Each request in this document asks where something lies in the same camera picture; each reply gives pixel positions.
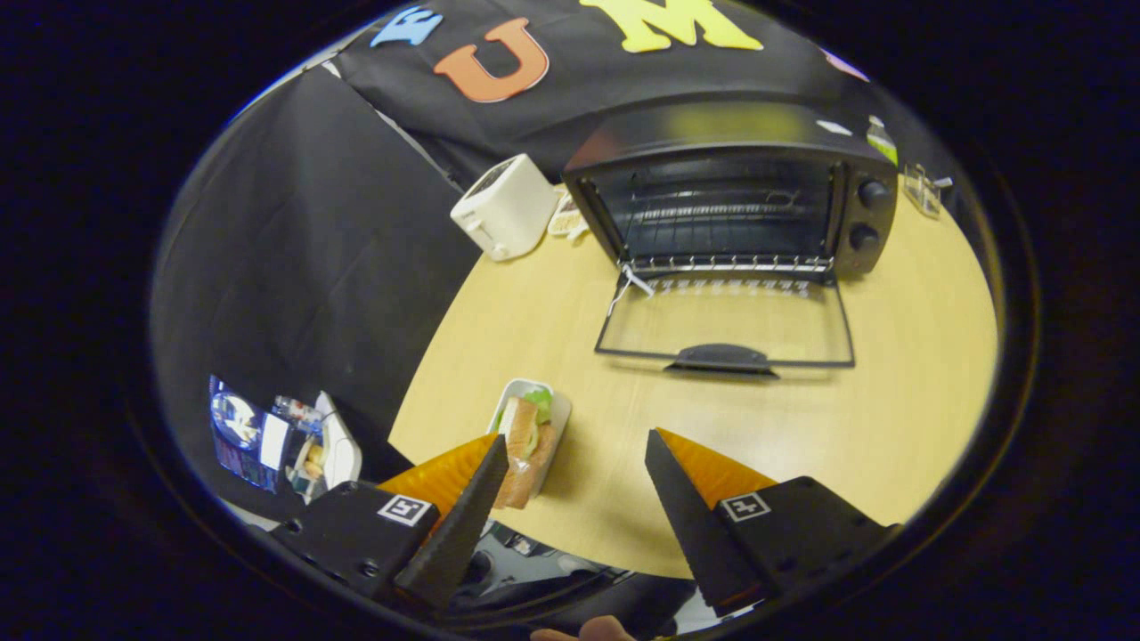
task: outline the sandwich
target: sandwich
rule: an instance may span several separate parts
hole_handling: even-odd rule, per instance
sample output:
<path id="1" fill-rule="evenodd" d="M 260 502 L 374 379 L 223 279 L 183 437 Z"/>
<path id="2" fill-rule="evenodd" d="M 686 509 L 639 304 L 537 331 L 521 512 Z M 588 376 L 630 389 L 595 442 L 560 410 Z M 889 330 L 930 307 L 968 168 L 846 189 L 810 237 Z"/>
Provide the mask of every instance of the sandwich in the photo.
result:
<path id="1" fill-rule="evenodd" d="M 521 510 L 530 501 L 542 471 L 554 454 L 557 435 L 551 425 L 551 392 L 508 398 L 495 425 L 506 430 L 507 470 L 495 508 Z"/>

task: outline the yellow letter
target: yellow letter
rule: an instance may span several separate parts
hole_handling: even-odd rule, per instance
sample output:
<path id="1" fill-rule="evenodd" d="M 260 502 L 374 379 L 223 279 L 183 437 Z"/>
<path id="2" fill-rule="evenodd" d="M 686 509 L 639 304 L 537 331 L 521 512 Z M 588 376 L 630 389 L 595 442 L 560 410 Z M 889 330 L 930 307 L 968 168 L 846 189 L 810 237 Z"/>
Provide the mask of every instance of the yellow letter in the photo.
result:
<path id="1" fill-rule="evenodd" d="M 665 7 L 649 0 L 578 0 L 584 7 L 605 11 L 626 34 L 621 48 L 630 54 L 659 51 L 673 43 L 653 33 L 650 25 L 692 47 L 697 44 L 697 25 L 705 30 L 705 41 L 714 47 L 759 50 L 764 46 L 750 38 L 724 14 L 712 7 L 712 0 L 665 0 Z"/>

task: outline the person's hand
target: person's hand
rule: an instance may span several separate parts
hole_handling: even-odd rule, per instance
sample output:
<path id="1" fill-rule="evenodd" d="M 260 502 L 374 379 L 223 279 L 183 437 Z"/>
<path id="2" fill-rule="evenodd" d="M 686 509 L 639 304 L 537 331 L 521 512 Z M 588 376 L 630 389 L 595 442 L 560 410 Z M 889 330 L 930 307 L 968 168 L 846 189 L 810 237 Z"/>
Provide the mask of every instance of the person's hand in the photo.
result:
<path id="1" fill-rule="evenodd" d="M 612 616 L 596 617 L 587 620 L 578 636 L 570 636 L 554 630 L 536 630 L 530 633 L 530 641 L 636 641 L 626 633 L 621 623 Z"/>

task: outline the bottle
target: bottle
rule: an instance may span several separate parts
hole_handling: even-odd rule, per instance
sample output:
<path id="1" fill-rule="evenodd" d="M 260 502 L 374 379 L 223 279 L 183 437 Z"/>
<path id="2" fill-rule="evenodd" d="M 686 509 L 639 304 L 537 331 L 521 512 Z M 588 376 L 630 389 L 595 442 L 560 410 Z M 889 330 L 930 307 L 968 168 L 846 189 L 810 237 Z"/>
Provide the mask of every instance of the bottle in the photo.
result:
<path id="1" fill-rule="evenodd" d="M 887 129 L 883 127 L 882 121 L 877 115 L 872 115 L 868 120 L 871 121 L 871 129 L 866 130 L 866 141 L 876 149 L 882 152 L 882 155 L 895 163 L 895 167 L 898 167 L 898 147 L 895 146 L 895 141 L 887 135 Z"/>

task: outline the lettuce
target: lettuce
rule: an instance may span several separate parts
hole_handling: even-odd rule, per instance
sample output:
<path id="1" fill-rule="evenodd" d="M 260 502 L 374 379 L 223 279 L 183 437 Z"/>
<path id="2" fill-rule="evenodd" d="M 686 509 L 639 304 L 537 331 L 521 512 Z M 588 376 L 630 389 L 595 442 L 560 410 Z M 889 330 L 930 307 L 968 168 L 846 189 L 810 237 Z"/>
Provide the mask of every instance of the lettuce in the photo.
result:
<path id="1" fill-rule="evenodd" d="M 549 390 L 539 388 L 530 393 L 523 395 L 522 398 L 538 406 L 538 414 L 535 416 L 535 424 L 542 425 L 543 423 L 551 422 L 551 401 L 554 400 L 554 398 L 551 396 Z"/>

